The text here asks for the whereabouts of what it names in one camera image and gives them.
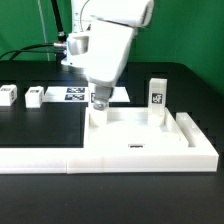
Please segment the black tabletop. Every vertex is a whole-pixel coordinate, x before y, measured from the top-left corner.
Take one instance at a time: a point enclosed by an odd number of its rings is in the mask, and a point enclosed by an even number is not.
[[[118,86],[130,103],[147,106],[148,82],[167,78],[167,107],[188,112],[219,153],[217,173],[0,175],[1,223],[213,223],[224,214],[224,100],[186,66],[129,63]],[[1,62],[0,85],[16,84],[18,99],[0,108],[0,147],[82,147],[85,103],[25,108],[30,86],[87,86],[53,62]]]

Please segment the white platform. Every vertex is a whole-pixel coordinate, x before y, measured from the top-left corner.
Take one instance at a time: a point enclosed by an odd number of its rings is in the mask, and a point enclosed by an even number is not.
[[[68,173],[214,172],[218,154],[187,113],[147,125],[147,108],[109,108],[108,124],[94,127],[86,112],[84,150],[67,161]]]
[[[0,149],[0,173],[215,172],[218,154],[187,113],[150,128],[147,108],[109,108],[93,127],[86,111],[84,148]]]

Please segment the white block with black marking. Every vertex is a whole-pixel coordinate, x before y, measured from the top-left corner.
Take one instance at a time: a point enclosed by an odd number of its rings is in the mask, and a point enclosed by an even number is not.
[[[44,98],[42,86],[30,87],[25,94],[26,108],[40,108]]]
[[[17,98],[16,85],[3,85],[0,89],[0,106],[11,106]]]
[[[149,83],[148,124],[159,127],[164,124],[167,79],[152,78]]]

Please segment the green background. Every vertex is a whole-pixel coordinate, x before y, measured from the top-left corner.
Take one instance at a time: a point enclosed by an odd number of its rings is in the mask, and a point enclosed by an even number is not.
[[[41,0],[41,5],[47,41],[56,41],[51,1]],[[58,5],[64,30],[69,33],[70,0],[58,0]],[[1,0],[0,28],[0,54],[44,43],[38,0]],[[155,0],[152,22],[134,40],[129,61],[185,64],[224,95],[223,58],[223,0]],[[24,53],[18,60],[48,58],[46,55]]]

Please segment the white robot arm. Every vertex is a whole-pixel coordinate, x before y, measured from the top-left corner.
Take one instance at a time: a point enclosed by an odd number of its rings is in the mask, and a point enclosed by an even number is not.
[[[137,28],[151,20],[154,0],[89,2],[91,29],[69,35],[67,59],[62,63],[81,69],[88,82],[96,85],[94,109],[105,110],[126,66]]]

